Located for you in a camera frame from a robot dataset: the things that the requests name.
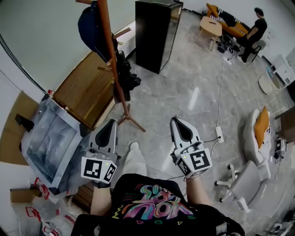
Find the cardboard box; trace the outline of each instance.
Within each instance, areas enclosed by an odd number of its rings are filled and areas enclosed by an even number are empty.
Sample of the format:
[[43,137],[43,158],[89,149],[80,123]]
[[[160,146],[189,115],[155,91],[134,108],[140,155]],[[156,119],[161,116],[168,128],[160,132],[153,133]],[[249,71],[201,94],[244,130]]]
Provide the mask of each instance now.
[[23,91],[20,92],[2,131],[0,138],[0,161],[17,165],[28,165],[19,150],[25,129],[17,124],[15,116],[20,114],[27,119],[32,119],[38,106],[39,104],[36,101]]
[[32,204],[34,197],[40,197],[41,192],[38,189],[11,189],[10,202],[11,204],[29,203]]

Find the man sitting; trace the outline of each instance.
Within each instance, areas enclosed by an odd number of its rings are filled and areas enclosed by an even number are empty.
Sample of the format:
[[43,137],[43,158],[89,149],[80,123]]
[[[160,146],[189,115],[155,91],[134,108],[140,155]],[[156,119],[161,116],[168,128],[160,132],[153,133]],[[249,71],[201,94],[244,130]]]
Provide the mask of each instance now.
[[246,64],[247,58],[252,51],[252,45],[262,38],[267,28],[263,11],[258,7],[256,7],[254,11],[256,12],[256,15],[259,19],[255,21],[255,25],[251,28],[247,35],[236,40],[238,44],[245,47],[244,54],[237,56],[238,60],[244,64]]

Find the white pants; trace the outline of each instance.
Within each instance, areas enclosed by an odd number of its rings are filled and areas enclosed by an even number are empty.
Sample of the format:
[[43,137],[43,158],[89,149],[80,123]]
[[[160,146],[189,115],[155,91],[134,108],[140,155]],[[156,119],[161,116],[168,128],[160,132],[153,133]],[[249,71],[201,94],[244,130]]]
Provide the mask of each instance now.
[[144,161],[138,143],[136,142],[130,145],[130,151],[122,170],[122,175],[123,174],[139,174],[147,176],[146,162]]

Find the orange cushion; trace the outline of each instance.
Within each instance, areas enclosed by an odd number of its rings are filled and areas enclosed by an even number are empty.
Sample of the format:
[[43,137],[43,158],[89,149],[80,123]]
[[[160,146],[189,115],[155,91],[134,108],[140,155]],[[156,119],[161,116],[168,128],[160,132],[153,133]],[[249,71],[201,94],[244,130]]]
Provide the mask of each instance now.
[[218,17],[217,6],[211,5],[209,3],[207,3],[206,5],[207,5],[208,9],[212,11],[212,14],[215,17]]
[[267,108],[264,107],[262,112],[258,116],[255,127],[254,127],[258,148],[260,148],[263,143],[264,133],[267,130],[268,126],[269,126],[269,117],[267,114]]

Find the shoe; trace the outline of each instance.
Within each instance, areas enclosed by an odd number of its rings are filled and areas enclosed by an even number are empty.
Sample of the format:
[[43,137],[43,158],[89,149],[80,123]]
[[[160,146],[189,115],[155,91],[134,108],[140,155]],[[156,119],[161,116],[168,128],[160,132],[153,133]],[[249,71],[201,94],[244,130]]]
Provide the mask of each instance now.
[[246,62],[243,62],[243,59],[242,59],[241,56],[237,56],[236,58],[238,58],[238,60],[239,60],[240,62],[242,62],[243,64],[246,64]]
[[130,144],[130,150],[139,149],[139,144],[137,142],[133,142]]

